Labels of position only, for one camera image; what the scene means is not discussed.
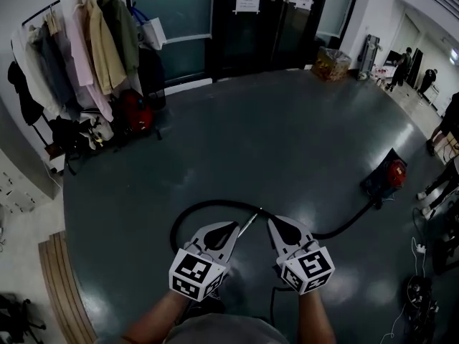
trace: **beige jacket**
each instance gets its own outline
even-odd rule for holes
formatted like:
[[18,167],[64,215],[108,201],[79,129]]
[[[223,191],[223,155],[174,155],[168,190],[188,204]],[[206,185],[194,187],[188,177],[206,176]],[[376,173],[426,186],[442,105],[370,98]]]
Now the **beige jacket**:
[[86,37],[86,40],[91,41],[90,48],[95,73],[102,93],[108,95],[113,88],[124,81],[126,72],[97,0],[86,0],[85,5],[89,14],[89,29],[85,29],[85,33],[89,33],[89,37]]

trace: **gray floor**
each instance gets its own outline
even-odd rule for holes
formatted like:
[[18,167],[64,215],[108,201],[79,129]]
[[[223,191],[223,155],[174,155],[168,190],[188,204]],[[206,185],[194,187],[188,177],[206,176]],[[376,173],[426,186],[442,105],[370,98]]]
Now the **gray floor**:
[[[336,265],[321,294],[339,343],[379,343],[402,309],[402,281],[415,270],[415,194],[443,169],[407,114],[374,83],[324,83],[302,71],[235,78],[168,101],[161,142],[136,141],[65,176],[70,257],[98,334],[118,335],[168,289],[169,230],[188,206],[241,200],[327,232],[368,201],[359,182],[393,147],[409,165],[395,201],[322,242]],[[179,240],[205,224],[249,217],[224,208],[200,211],[186,220]],[[231,277],[220,288],[228,312],[269,317],[271,288],[282,283],[272,269],[265,221],[247,230],[231,262]],[[458,283],[459,269],[434,278],[439,337]],[[277,327],[292,343],[297,312],[294,293],[277,295]],[[399,321],[392,343],[402,342],[403,326]]]

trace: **door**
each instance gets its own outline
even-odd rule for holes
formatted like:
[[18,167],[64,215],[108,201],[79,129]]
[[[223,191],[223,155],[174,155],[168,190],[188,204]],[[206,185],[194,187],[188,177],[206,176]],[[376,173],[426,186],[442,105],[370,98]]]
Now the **door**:
[[[248,2],[214,0],[207,58],[212,77],[304,67],[324,0]],[[250,11],[241,11],[247,7]]]

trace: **red backpack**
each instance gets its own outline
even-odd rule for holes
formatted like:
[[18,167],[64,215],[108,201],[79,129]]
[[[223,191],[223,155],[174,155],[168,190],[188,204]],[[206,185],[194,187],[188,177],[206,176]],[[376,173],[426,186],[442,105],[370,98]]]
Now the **red backpack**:
[[124,113],[133,133],[150,130],[153,125],[153,112],[150,106],[134,89],[121,93],[118,108]]

